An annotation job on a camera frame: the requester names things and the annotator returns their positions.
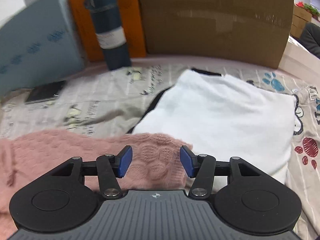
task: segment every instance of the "dark teal thermos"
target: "dark teal thermos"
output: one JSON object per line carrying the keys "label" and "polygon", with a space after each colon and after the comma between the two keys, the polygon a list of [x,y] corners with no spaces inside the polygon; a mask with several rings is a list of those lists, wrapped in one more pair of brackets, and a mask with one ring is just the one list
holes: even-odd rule
{"label": "dark teal thermos", "polygon": [[86,0],[100,47],[110,70],[131,66],[117,0]]}

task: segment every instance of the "bed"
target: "bed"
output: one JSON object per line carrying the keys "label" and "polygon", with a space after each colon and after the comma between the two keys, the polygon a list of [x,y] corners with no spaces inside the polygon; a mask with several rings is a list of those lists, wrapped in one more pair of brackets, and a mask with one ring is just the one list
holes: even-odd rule
{"label": "bed", "polygon": [[303,206],[295,232],[303,240],[316,239],[320,234],[320,98],[313,84],[281,71],[223,59],[153,56],[133,64],[112,72],[103,72],[103,65],[93,67],[86,75],[69,80],[55,102],[25,105],[27,90],[9,95],[2,103],[0,137],[14,139],[51,128],[97,138],[122,135],[139,121],[155,95],[172,86],[184,70],[196,67],[228,73],[257,88],[298,99],[286,184]]}

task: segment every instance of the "blue paw print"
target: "blue paw print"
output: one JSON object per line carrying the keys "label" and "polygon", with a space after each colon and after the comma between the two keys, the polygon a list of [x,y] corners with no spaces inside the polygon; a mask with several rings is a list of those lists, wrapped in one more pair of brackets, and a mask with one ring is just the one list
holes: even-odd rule
{"label": "blue paw print", "polygon": [[28,52],[29,54],[35,54],[35,53],[37,53],[37,52],[40,50],[40,46],[41,46],[40,43],[33,43],[33,44],[27,49],[27,52]]}
{"label": "blue paw print", "polygon": [[[267,78],[271,79],[271,75],[269,73],[265,73],[264,74]],[[272,80],[271,80],[271,87],[276,90],[276,91],[284,91],[284,87],[283,85],[280,83],[279,80],[277,80],[276,78],[276,74],[274,74],[272,72]],[[266,78],[263,78],[262,81],[265,82],[267,85],[270,84],[270,80],[269,79],[266,79]]]}
{"label": "blue paw print", "polygon": [[13,65],[19,65],[21,62],[22,62],[22,55],[16,55],[10,61],[10,63]]}
{"label": "blue paw print", "polygon": [[53,33],[48,34],[47,39],[48,39],[48,41],[58,42],[61,39],[63,39],[64,34],[65,34],[65,31],[63,31],[63,30],[55,31]]}
{"label": "blue paw print", "polygon": [[7,65],[1,66],[0,67],[0,74],[7,73],[7,70],[8,70],[8,66]]}

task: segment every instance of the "ribbed gray surface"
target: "ribbed gray surface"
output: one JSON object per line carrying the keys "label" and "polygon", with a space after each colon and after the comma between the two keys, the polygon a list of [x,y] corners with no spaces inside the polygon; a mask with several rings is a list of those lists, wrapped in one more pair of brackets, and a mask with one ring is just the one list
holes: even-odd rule
{"label": "ribbed gray surface", "polygon": [[11,240],[297,240],[294,233],[250,236],[226,226],[205,201],[177,191],[129,191],[120,200],[103,203],[84,225],[68,232],[44,235],[23,229]]}

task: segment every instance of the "orange box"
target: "orange box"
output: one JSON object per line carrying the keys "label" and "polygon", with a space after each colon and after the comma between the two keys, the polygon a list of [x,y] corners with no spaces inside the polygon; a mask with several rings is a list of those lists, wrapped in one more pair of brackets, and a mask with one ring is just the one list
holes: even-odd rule
{"label": "orange box", "polygon": [[[97,41],[89,10],[84,7],[84,0],[69,0],[69,3],[89,61],[103,61],[102,50]],[[145,57],[146,47],[139,0],[118,0],[118,4],[130,57]]]}

